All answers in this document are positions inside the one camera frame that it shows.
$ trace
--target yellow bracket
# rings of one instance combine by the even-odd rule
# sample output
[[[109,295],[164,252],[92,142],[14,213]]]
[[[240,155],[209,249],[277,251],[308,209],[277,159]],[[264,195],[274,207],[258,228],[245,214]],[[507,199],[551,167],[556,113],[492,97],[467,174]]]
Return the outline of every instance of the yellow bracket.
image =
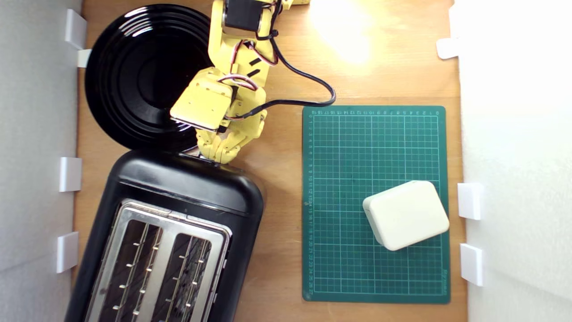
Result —
[[[292,5],[309,2],[283,0],[282,4],[284,10],[288,10]],[[274,50],[269,40],[259,41],[223,31],[224,6],[224,0],[214,0],[212,6],[208,53],[214,67],[198,72],[171,109],[172,118],[197,128],[197,143],[201,153],[206,158],[220,163],[230,162],[243,146],[260,137],[267,111],[241,120],[229,118],[248,113],[266,102],[263,86],[266,84],[270,65],[260,60],[256,51],[268,60],[274,58]],[[274,10],[275,7],[263,10],[258,31],[260,37],[270,35]],[[242,45],[245,40],[252,42],[256,51]],[[235,55],[235,48],[236,57],[232,63],[231,57]],[[218,82],[230,73],[248,75],[258,89],[253,91],[237,86],[232,80]],[[219,126],[227,127],[226,131],[219,132]]]

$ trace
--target metal grill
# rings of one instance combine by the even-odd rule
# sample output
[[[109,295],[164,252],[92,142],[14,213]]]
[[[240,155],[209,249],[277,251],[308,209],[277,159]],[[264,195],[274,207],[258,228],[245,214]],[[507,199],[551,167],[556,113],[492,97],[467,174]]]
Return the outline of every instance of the metal grill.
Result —
[[[230,237],[230,230],[218,223],[125,202],[108,242],[88,321],[205,321]]]

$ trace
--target black cable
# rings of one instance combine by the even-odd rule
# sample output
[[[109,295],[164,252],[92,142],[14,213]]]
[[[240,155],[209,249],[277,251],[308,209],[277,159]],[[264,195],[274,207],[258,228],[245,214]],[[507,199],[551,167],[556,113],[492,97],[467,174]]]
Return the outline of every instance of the black cable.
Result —
[[[329,100],[327,101],[322,101],[322,102],[316,102],[316,101],[302,101],[302,100],[272,100],[269,102],[266,102],[262,105],[259,105],[258,107],[251,109],[249,112],[243,114],[243,115],[238,115],[233,117],[232,119],[245,119],[247,117],[250,117],[252,115],[258,114],[260,112],[262,112],[263,110],[274,106],[274,105],[279,105],[279,104],[285,104],[285,105],[300,105],[300,106],[312,106],[312,107],[325,107],[328,105],[333,104],[336,101],[336,91],[332,88],[331,85],[329,85],[327,82],[325,82],[324,80],[308,74],[306,72],[301,71],[300,69],[295,68],[294,66],[290,65],[290,63],[286,60],[286,58],[284,58],[284,55],[282,55],[282,52],[280,51],[280,49],[278,48],[278,44],[276,43],[276,40],[274,39],[274,36],[277,36],[277,31],[274,29],[274,22],[276,21],[276,18],[278,17],[278,15],[280,14],[280,12],[282,11],[282,0],[278,0],[276,3],[276,8],[274,11],[274,14],[272,15],[272,20],[271,20],[271,24],[270,24],[270,43],[272,44],[272,48],[274,49],[276,55],[278,56],[278,59],[280,61],[282,61],[282,63],[284,64],[284,66],[286,66],[289,70],[293,71],[294,73],[303,76],[305,78],[308,78],[312,81],[315,81],[316,83],[322,85],[323,87],[325,87],[331,97]]]

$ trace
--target yellow robotic arm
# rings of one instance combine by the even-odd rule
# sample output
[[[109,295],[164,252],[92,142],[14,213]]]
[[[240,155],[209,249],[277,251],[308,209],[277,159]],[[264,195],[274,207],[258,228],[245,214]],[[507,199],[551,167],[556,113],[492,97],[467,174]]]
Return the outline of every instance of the yellow robotic arm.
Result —
[[[214,67],[199,71],[170,110],[173,120],[197,129],[198,147],[206,158],[228,163],[262,133],[267,115],[263,86],[281,56],[272,41],[277,35],[274,21],[282,10],[306,3],[309,0],[214,0],[208,50]],[[224,27],[229,26],[256,36],[228,34]],[[333,99],[322,106],[333,103],[335,93],[330,92]]]

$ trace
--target black plate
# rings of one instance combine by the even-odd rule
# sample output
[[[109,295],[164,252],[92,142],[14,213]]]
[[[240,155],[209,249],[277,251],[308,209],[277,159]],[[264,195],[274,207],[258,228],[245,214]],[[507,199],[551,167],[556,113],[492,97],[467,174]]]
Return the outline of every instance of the black plate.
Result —
[[[178,5],[150,5],[117,18],[93,46],[85,73],[89,108],[115,141],[130,149],[183,151],[194,128],[169,109],[195,74],[212,66],[210,19]]]

